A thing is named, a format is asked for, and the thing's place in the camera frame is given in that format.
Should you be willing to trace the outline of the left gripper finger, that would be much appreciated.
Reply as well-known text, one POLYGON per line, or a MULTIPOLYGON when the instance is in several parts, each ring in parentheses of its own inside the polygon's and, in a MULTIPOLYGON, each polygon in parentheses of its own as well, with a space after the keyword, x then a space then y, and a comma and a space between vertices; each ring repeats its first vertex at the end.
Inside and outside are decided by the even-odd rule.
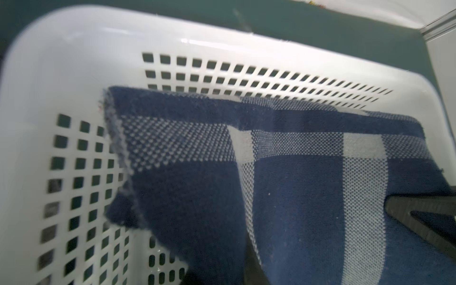
POLYGON ((384 208, 390 217, 455 260, 455 195, 391 195, 384 208))

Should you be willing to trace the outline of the navy plaid scarf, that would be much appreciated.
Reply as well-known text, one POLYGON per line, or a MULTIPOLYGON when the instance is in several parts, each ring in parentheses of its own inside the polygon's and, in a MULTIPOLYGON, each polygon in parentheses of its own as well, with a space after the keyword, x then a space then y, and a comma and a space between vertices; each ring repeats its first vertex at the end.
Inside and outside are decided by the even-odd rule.
POLYGON ((251 251, 272 285, 453 285, 456 264, 384 210, 450 186, 411 116, 110 87, 128 173, 107 218, 151 231, 186 281, 238 285, 251 251))

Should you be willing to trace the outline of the white plastic perforated basket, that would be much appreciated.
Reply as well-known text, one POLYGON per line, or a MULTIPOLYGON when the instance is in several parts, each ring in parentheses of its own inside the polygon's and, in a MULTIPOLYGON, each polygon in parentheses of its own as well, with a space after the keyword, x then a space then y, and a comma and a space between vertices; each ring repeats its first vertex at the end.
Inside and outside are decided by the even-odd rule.
MULTIPOLYGON (((450 186, 447 195, 456 195, 446 110, 417 73, 192 21, 64 8, 28 26, 2 69, 2 284, 200 285, 186 281, 188 264, 151 231, 106 216, 128 178, 105 124, 110 87, 411 116, 450 186)), ((271 285, 251 251, 245 283, 271 285)))

